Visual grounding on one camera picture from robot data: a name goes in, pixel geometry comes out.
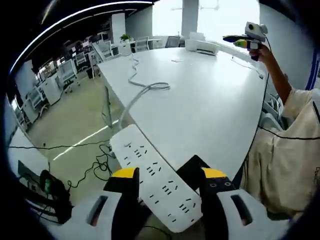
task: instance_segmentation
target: white power strip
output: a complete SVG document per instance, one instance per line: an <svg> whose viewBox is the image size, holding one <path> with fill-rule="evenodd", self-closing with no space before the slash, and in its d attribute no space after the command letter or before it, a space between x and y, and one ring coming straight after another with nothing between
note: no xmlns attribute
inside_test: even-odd
<svg viewBox="0 0 320 240"><path fill-rule="evenodd" d="M200 196L177 175L136 125L118 132L110 143L122 168L139 167L139 196L168 229L180 233L201 218Z"/></svg>

